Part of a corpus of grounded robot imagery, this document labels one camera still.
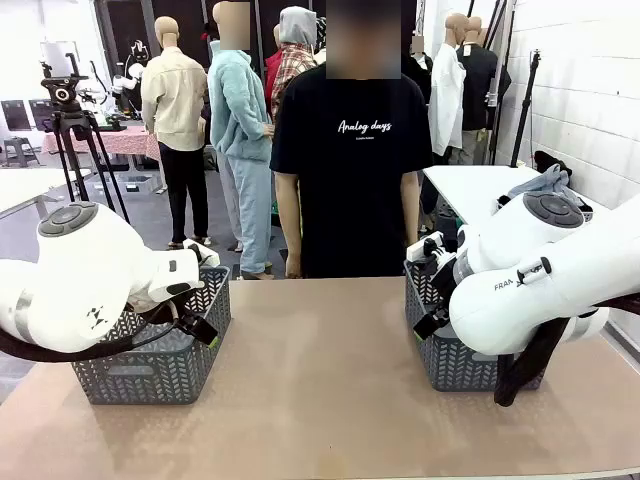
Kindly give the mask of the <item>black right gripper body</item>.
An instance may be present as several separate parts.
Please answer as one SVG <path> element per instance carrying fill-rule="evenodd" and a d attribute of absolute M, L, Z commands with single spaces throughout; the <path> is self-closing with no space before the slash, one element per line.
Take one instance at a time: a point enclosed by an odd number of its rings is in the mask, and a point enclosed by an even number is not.
<path fill-rule="evenodd" d="M 454 253 L 432 253 L 426 259 L 425 274 L 430 285 L 441 298 L 442 307 L 449 308 L 451 295 L 457 284 L 454 279 L 453 267 L 456 263 Z"/>

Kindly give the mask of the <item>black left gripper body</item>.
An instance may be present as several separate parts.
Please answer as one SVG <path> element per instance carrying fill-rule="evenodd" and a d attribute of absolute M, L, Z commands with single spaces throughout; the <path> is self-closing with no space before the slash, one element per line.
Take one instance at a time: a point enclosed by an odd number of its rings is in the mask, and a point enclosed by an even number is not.
<path fill-rule="evenodd" d="M 200 325 L 205 319 L 197 309 L 194 301 L 198 289 L 184 291 L 172 298 L 172 316 L 174 325 Z"/>

